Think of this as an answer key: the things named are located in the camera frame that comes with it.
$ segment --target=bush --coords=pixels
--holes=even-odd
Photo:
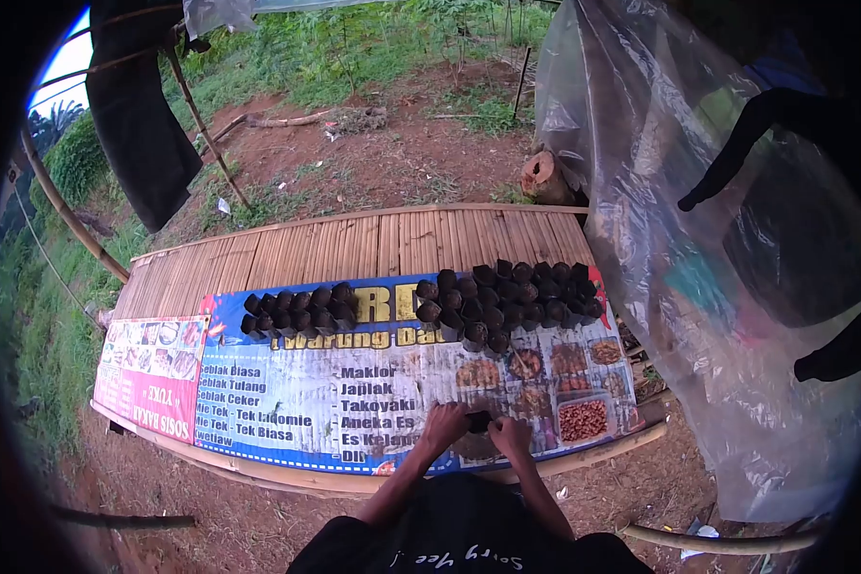
[[[92,191],[105,186],[109,180],[108,160],[89,112],[70,125],[43,161],[51,181],[71,208],[86,203]],[[33,198],[33,203],[42,210],[46,207],[45,193],[37,182],[33,182],[33,186],[37,189],[30,189],[30,195],[38,197],[38,200]]]

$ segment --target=tree stump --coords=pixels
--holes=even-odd
[[[561,170],[555,168],[551,152],[533,155],[523,166],[519,177],[523,194],[533,201],[550,206],[573,206],[574,192],[567,186]]]

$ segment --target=hand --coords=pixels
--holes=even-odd
[[[530,455],[532,428],[526,419],[498,417],[488,423],[488,435],[500,453],[507,457],[510,464],[516,464]]]
[[[434,459],[469,430],[469,419],[465,416],[468,410],[464,402],[448,402],[445,405],[434,402],[420,439],[425,442]]]

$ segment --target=bamboo table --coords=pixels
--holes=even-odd
[[[356,278],[470,271],[510,261],[581,262],[593,255],[577,221],[583,208],[451,204],[365,211],[265,226],[141,255],[131,261],[115,319],[195,314],[210,293]],[[383,476],[342,475],[287,468],[211,452],[138,427],[95,401],[104,416],[186,461],[242,482],[316,496],[376,491]],[[538,464],[542,476],[591,465],[653,441],[661,420],[642,431]],[[483,473],[511,482],[508,469]]]

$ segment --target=clear plastic tarp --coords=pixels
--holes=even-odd
[[[659,0],[565,0],[536,125],[589,197],[606,291],[681,401],[721,516],[783,522],[832,509],[861,455],[861,371],[801,383],[792,368],[861,311],[861,206],[776,128],[719,195],[677,208],[758,93]]]
[[[365,4],[375,0],[182,0],[185,29],[194,40],[219,26],[230,32],[249,32],[257,27],[253,14],[264,12],[303,12],[335,6]]]

